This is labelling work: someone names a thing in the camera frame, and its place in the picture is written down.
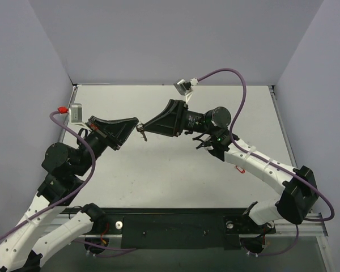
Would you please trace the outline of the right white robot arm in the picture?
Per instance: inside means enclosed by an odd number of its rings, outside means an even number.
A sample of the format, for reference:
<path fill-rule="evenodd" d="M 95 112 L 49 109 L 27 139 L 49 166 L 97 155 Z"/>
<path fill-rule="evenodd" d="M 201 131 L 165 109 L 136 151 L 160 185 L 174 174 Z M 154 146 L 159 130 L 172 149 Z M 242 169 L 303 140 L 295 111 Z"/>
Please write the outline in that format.
<path fill-rule="evenodd" d="M 297 169 L 267 157 L 230 133 L 231 114 L 225 107 L 206 113 L 192 112 L 186 102 L 171 99 L 156 117 L 138 126 L 141 133 L 149 132 L 168 137 L 182 133 L 198 133 L 198 148 L 206 149 L 219 160 L 251 173 L 279 194 L 279 198 L 254 202 L 242 217 L 243 228 L 254 232 L 262 225 L 278 219 L 299 225 L 318 199 L 315 177 L 311 169 Z"/>

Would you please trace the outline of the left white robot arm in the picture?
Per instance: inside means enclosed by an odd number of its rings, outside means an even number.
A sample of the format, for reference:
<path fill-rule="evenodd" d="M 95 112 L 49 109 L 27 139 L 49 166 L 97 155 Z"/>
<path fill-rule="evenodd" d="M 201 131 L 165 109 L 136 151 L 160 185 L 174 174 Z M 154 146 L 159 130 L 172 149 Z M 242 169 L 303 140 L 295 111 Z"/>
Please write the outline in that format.
<path fill-rule="evenodd" d="M 46 150 L 41 165 L 47 172 L 44 181 L 19 223 L 0 237 L 0 271 L 40 271 L 52 255 L 78 236 L 108 230 L 105 212 L 90 203 L 65 224 L 44 234 L 88 184 L 102 153 L 107 148 L 119 150 L 138 122 L 136 117 L 107 121 L 92 116 L 80 133 L 61 125 L 76 138 L 77 146 L 57 142 Z"/>

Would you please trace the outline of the silver key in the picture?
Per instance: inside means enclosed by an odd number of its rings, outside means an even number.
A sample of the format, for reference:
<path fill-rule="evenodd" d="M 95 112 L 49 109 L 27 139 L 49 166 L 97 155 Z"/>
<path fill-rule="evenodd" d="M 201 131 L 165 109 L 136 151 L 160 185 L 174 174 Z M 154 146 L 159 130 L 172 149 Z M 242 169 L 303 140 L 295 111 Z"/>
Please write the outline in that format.
<path fill-rule="evenodd" d="M 137 124 L 137 125 L 136 125 L 136 130 L 137 130 L 137 132 L 139 132 L 139 133 L 142 135 L 144 141 L 147 142 L 148 139 L 147 139 L 147 137 L 146 137 L 146 135 L 145 135 L 145 127 L 144 127 L 144 124 L 141 123 L 141 122 L 140 122 L 139 124 Z"/>

